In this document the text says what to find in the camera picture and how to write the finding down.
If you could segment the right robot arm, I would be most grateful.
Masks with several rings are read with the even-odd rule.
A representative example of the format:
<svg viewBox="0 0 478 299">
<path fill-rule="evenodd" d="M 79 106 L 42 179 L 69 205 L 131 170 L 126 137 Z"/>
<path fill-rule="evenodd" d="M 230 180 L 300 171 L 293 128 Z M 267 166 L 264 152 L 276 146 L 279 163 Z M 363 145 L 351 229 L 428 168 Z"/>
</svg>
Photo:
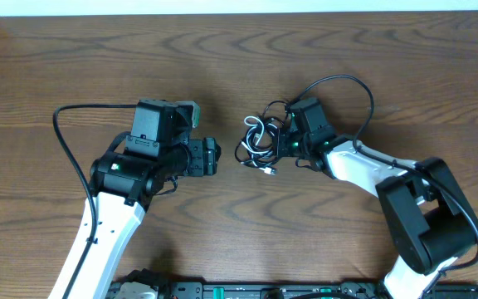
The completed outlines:
<svg viewBox="0 0 478 299">
<path fill-rule="evenodd" d="M 315 98 L 286 108 L 290 125 L 278 136 L 279 157 L 309 161 L 310 169 L 360 187 L 380 203 L 398 251 L 383 279 L 390 298 L 420 298 L 472 247 L 478 218 L 448 165 L 439 158 L 395 159 L 339 135 Z"/>
</svg>

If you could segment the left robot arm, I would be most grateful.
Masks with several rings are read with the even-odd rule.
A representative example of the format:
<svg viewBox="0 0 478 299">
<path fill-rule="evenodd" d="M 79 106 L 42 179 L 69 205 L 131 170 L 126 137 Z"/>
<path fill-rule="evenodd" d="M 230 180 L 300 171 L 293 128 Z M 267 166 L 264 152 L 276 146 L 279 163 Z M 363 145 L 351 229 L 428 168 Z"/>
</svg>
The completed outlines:
<svg viewBox="0 0 478 299">
<path fill-rule="evenodd" d="M 212 176 L 221 148 L 212 137 L 193 140 L 200 107 L 193 101 L 143 99 L 132 105 L 132 128 L 115 136 L 85 175 L 64 140 L 58 116 L 53 129 L 86 194 L 76 239 L 50 293 L 52 298 L 104 298 L 129 240 L 152 199 L 166 183 Z"/>
</svg>

